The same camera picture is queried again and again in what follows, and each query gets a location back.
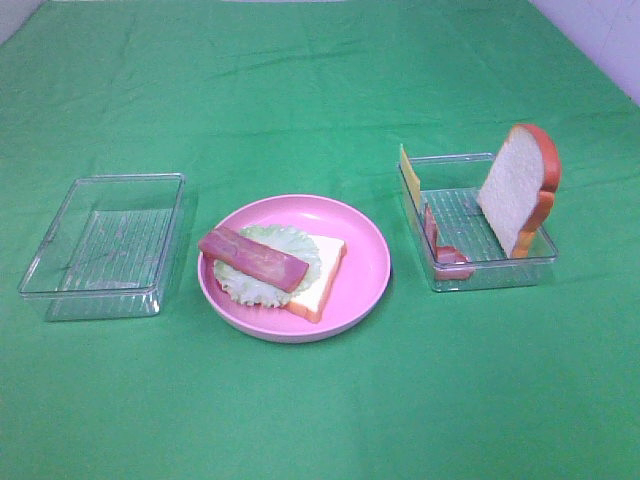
green tablecloth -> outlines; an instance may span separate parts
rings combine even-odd
[[[555,281],[429,290],[411,154],[564,162]],[[519,1],[47,3],[0,47],[0,478],[640,477],[640,110]],[[45,323],[17,284],[76,177],[184,172],[198,205],[159,316]],[[251,201],[339,199],[393,276],[357,327],[230,327],[195,240]]]

clear plastic container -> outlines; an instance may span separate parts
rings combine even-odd
[[[492,153],[409,157],[401,148],[398,171],[405,212],[427,279],[436,292],[537,285],[552,278],[551,264],[558,250],[542,226],[529,256],[509,259],[476,203],[494,158]],[[438,227],[438,246],[454,247],[467,262],[436,259],[436,245],[425,223],[427,208]]]
[[[155,315],[177,249],[185,177],[73,182],[19,286],[48,321]]]

ham slice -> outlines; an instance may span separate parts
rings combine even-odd
[[[198,242],[198,248],[206,256],[221,260],[287,293],[300,285],[309,269],[307,262],[244,237],[227,227],[211,230]]]

